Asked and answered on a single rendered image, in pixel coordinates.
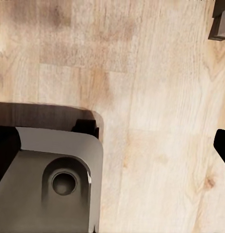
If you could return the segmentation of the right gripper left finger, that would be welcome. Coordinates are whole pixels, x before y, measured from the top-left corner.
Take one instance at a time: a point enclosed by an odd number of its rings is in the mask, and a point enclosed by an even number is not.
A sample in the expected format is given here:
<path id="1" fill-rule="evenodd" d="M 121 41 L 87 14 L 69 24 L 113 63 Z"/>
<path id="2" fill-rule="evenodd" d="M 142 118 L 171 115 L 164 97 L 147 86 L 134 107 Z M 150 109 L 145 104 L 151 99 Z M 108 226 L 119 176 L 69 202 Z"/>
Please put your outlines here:
<path id="1" fill-rule="evenodd" d="M 0 133 L 0 181 L 21 148 L 17 129 Z"/>

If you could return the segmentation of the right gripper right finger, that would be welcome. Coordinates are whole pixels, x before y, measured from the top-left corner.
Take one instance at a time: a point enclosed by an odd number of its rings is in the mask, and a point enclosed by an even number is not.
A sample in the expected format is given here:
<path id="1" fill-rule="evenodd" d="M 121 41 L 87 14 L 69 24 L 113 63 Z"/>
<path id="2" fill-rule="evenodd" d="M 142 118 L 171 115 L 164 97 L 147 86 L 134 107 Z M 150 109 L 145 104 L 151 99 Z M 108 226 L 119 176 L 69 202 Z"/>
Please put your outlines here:
<path id="1" fill-rule="evenodd" d="M 221 156 L 222 160 L 225 162 L 225 130 L 217 130 L 213 145 Z"/>

